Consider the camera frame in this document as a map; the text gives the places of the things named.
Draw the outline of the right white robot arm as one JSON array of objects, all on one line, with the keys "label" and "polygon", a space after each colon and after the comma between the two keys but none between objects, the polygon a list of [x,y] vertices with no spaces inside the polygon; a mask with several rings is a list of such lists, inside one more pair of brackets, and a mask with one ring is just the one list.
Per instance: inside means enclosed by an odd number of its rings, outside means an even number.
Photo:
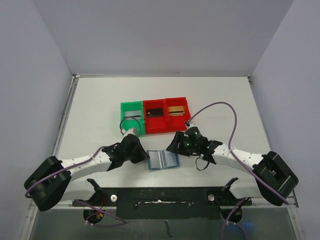
[{"label": "right white robot arm", "polygon": [[209,140],[197,126],[191,126],[185,132],[177,131],[166,150],[186,157],[197,156],[210,164],[251,175],[255,184],[238,184],[230,188],[237,199],[263,197],[269,203],[281,206],[299,183],[298,177],[278,153],[261,154],[230,148],[220,141]]}]

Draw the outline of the green plastic bin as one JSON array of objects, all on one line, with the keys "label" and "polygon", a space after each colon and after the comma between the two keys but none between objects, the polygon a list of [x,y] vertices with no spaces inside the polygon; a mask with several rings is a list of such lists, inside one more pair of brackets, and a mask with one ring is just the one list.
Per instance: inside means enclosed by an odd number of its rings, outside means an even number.
[{"label": "green plastic bin", "polygon": [[[134,117],[125,117],[125,111],[141,110],[142,117],[137,119]],[[136,128],[139,136],[146,134],[144,105],[142,101],[130,101],[120,103],[120,130],[128,130],[130,128]]]}]

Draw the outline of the silver VIP card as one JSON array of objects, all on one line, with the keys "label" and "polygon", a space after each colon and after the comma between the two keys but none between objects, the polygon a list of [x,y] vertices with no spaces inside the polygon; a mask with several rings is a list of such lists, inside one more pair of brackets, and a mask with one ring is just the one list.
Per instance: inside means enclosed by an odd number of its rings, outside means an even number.
[{"label": "silver VIP card", "polygon": [[141,110],[128,110],[124,112],[124,117],[132,117],[136,119],[141,119],[142,117],[142,111]]}]

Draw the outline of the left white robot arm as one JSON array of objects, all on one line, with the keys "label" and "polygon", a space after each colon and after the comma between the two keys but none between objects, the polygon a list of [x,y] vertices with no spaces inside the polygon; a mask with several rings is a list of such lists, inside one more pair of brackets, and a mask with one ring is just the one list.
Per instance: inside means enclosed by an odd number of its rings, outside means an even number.
[{"label": "left white robot arm", "polygon": [[149,159],[140,139],[133,133],[125,135],[121,142],[99,147],[91,155],[71,159],[50,156],[25,181],[25,197],[32,199],[41,212],[60,201],[89,200],[91,193],[86,197],[75,197],[72,193],[69,197],[66,193],[68,185],[94,173],[120,168],[127,161],[138,164]]}]

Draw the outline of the red plastic bin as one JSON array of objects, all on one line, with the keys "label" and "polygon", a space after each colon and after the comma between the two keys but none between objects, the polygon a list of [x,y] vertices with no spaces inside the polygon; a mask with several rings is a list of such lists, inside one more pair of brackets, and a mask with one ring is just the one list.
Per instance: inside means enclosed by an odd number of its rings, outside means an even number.
[{"label": "red plastic bin", "polygon": [[165,116],[164,99],[152,99],[143,101],[146,134],[165,133],[167,121]]},{"label": "red plastic bin", "polygon": [[185,122],[190,119],[190,111],[186,97],[165,98],[167,112],[167,130],[169,132],[185,131]]}]

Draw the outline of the blue leather card holder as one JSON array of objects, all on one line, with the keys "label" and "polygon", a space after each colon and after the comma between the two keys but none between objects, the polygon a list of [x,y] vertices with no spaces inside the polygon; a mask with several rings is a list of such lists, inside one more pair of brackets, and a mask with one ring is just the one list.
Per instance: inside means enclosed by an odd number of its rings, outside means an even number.
[{"label": "blue leather card holder", "polygon": [[180,166],[179,157],[176,153],[163,150],[147,150],[149,155],[147,161],[148,169],[151,171],[178,168]]}]

